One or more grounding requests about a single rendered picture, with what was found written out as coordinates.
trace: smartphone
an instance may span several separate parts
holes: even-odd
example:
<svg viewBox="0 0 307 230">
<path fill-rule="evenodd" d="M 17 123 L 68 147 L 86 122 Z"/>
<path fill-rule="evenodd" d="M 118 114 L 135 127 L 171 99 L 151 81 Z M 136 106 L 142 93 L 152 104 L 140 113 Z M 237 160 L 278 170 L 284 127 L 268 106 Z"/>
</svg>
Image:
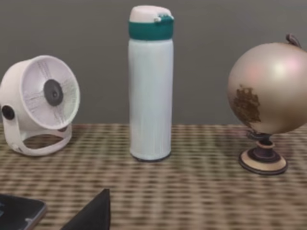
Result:
<svg viewBox="0 0 307 230">
<path fill-rule="evenodd" d="M 46 211 L 43 201 L 0 194 L 0 230 L 32 230 Z"/>
</svg>

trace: tabletop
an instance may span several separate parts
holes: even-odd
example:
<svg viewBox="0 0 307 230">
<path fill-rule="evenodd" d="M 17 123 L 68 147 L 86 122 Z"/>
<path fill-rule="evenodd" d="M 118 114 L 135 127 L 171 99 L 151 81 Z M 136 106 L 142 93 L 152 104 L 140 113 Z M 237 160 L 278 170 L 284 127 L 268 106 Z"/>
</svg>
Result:
<svg viewBox="0 0 307 230">
<path fill-rule="evenodd" d="M 278 176 L 238 164 L 255 146 L 240 125 L 175 125 L 171 156 L 151 163 L 131 157 L 128 125 L 74 125 L 63 150 L 40 158 L 10 150 L 0 131 L 0 193 L 47 203 L 35 230 L 59 230 L 104 188 L 111 192 L 111 230 L 307 229 L 305 126 L 272 138 L 289 162 Z"/>
</svg>

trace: globe pedestal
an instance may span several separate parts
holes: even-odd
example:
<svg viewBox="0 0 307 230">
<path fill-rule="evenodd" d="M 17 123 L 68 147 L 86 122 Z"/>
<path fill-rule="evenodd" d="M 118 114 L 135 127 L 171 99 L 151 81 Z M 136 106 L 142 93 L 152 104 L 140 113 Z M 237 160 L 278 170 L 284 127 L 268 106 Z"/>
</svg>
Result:
<svg viewBox="0 0 307 230">
<path fill-rule="evenodd" d="M 246 150 L 239 156 L 239 163 L 244 169 L 260 175 L 278 175 L 287 170 L 286 159 L 274 151 L 274 143 L 269 138 L 256 143 L 257 147 Z"/>
</svg>

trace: bottle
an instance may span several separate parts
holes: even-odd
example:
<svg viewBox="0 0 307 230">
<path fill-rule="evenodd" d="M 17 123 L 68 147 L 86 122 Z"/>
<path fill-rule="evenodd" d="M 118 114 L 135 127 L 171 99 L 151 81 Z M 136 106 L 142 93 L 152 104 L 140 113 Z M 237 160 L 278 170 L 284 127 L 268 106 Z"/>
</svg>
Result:
<svg viewBox="0 0 307 230">
<path fill-rule="evenodd" d="M 171 152 L 173 24 L 162 7 L 136 6 L 130 14 L 130 153 L 140 161 Z"/>
</svg>

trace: white fan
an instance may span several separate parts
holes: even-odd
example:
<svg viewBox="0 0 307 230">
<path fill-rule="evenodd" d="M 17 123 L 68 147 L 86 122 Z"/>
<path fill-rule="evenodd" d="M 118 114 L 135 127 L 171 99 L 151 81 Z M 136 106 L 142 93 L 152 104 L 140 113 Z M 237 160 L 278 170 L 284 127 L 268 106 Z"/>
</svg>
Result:
<svg viewBox="0 0 307 230">
<path fill-rule="evenodd" d="M 63 148 L 71 139 L 71 122 L 80 104 L 78 82 L 71 69 L 51 56 L 14 64 L 0 86 L 4 135 L 8 145 L 27 156 L 44 156 Z M 63 138 L 40 149 L 24 140 L 43 134 Z"/>
</svg>

